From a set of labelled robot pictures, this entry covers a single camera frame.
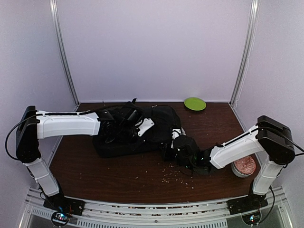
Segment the black student bag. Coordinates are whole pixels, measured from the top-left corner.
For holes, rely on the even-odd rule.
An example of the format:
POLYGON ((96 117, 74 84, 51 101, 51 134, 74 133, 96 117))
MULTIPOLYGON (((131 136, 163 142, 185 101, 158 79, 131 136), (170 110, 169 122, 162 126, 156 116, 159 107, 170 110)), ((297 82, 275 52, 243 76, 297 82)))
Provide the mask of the black student bag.
POLYGON ((97 111, 100 129, 92 139, 93 147, 102 158, 113 158, 133 155, 143 152, 161 150, 164 145, 171 146, 171 134, 174 129, 181 131, 181 120, 175 110, 169 105, 137 106, 135 101, 123 105, 111 105, 97 111), (105 143, 101 137, 102 125, 113 121, 127 126, 127 115, 132 110, 138 110, 145 118, 151 118, 155 125, 142 137, 137 136, 137 141, 105 143))

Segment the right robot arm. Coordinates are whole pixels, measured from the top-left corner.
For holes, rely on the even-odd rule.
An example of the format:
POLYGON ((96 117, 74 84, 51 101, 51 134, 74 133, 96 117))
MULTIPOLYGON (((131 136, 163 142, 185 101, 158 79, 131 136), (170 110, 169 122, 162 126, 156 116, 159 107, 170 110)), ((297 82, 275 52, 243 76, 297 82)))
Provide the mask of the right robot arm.
POLYGON ((161 152, 165 161, 176 161, 179 166, 201 175, 211 174, 254 153, 266 152, 268 160, 251 182, 248 195, 227 202, 230 213, 238 214, 268 205, 265 200, 268 189, 280 171, 298 156, 296 147, 289 127, 262 115, 256 125, 240 136, 205 150, 182 130, 173 129, 171 142, 163 144, 161 152))

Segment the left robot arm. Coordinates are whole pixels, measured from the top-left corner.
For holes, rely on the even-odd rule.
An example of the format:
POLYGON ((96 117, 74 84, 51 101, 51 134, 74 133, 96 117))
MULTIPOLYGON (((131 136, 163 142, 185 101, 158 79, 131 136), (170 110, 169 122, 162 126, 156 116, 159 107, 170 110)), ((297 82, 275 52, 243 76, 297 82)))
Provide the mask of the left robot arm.
POLYGON ((130 143, 141 137, 143 122, 144 117, 137 107, 116 109, 112 106, 94 111, 56 113, 29 106, 21 121, 9 131, 9 134, 16 132, 16 152, 9 157, 23 163, 42 188, 49 204, 64 211, 68 200, 46 165, 38 141, 55 136, 88 135, 93 137, 95 148, 115 140, 130 143))

